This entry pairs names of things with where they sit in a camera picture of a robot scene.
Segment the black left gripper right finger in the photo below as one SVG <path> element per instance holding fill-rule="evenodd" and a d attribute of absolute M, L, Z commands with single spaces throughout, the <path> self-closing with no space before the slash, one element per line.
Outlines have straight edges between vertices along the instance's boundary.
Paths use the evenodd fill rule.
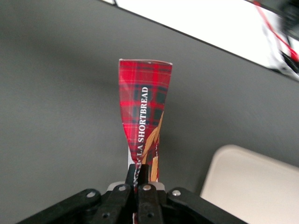
<path fill-rule="evenodd" d="M 244 224 L 236 216 L 200 196 L 176 187 L 166 192 L 159 182 L 149 182 L 149 166 L 138 176 L 137 222 L 139 224 Z"/>

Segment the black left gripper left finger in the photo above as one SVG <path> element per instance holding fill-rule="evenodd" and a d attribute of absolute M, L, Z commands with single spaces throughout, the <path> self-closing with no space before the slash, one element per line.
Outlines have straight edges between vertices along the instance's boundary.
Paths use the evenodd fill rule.
<path fill-rule="evenodd" d="M 115 224 L 125 211 L 125 222 L 132 219 L 135 165 L 129 166 L 125 182 L 112 183 L 105 194 L 85 189 L 28 218 L 20 224 Z"/>

